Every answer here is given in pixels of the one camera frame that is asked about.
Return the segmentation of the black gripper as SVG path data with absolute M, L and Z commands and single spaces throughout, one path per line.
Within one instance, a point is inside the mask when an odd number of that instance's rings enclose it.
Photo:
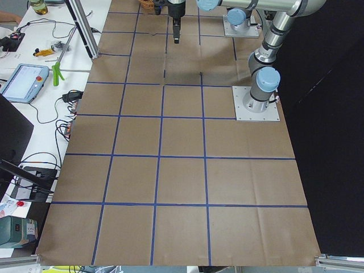
M 185 0 L 168 0 L 168 15 L 173 18 L 173 41 L 180 43 L 181 18 L 185 15 Z

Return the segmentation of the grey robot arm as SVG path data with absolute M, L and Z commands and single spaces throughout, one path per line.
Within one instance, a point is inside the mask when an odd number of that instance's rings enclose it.
M 250 15 L 251 11 L 235 7 L 228 9 L 227 20 L 232 26 L 236 27 L 240 26 Z
M 261 18 L 263 38 L 257 42 L 236 42 L 222 36 L 222 15 L 197 17 L 197 33 L 187 35 L 180 22 L 173 22 L 173 41 L 168 44 L 168 84 L 228 86 L 250 82 L 259 69 L 271 66 L 296 18 L 318 11 L 324 1 L 197 1 L 200 15 L 214 9 L 233 9 L 250 16 L 255 10 L 274 13 L 272 20 Z

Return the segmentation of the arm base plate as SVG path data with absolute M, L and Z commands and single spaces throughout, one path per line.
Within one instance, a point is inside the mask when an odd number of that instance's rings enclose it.
M 232 25 L 228 21 L 228 16 L 224 15 L 223 17 L 224 23 L 224 33 L 226 37 L 232 38 L 259 38 L 258 32 L 258 24 L 255 21 L 255 17 L 251 15 L 248 19 L 246 19 L 242 24 L 238 26 Z
M 277 102 L 272 94 L 268 101 L 252 98 L 250 86 L 232 86 L 235 118 L 248 122 L 279 122 Z

